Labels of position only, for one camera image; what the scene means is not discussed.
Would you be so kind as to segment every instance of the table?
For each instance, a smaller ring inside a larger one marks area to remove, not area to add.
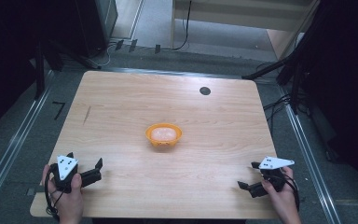
[[[200,88],[211,90],[209,95]],[[175,147],[152,147],[152,124],[178,125]],[[85,217],[276,218],[252,161],[276,156],[253,81],[87,72],[49,163],[74,152],[80,173],[103,158],[103,179],[83,189]],[[47,217],[43,193],[31,206]]]

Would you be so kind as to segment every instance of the bowl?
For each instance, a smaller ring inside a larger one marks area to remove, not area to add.
[[[152,138],[152,132],[154,130],[156,130],[157,128],[169,128],[169,129],[173,129],[176,132],[176,137],[173,140],[158,140],[158,139],[153,139]],[[171,123],[157,123],[157,124],[153,124],[152,126],[148,127],[146,129],[146,137],[147,139],[149,139],[150,143],[154,146],[154,147],[158,147],[158,146],[170,146],[173,147],[175,146],[175,144],[178,142],[178,140],[182,137],[182,130]]]

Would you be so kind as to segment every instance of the hand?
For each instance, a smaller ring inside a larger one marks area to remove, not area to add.
[[[45,165],[43,169],[42,183],[45,186],[46,175],[48,174],[49,165]],[[48,181],[48,193],[51,195],[51,200],[55,204],[59,216],[61,224],[72,224],[79,223],[83,216],[83,197],[81,194],[81,176],[80,174],[75,174],[72,178],[71,182],[71,193],[63,193],[61,191],[57,191],[54,183],[49,180]]]
[[[286,175],[288,175],[293,179],[292,169],[290,169],[289,167],[283,167],[282,169]],[[295,195],[293,193],[293,189],[290,188],[289,185],[285,184],[283,186],[283,189],[280,192],[277,192],[269,181],[263,180],[261,184],[263,185],[263,188],[268,193],[272,202],[272,206],[275,208],[275,211],[278,213],[278,216],[280,217],[283,223],[285,224],[301,223],[296,208]]]

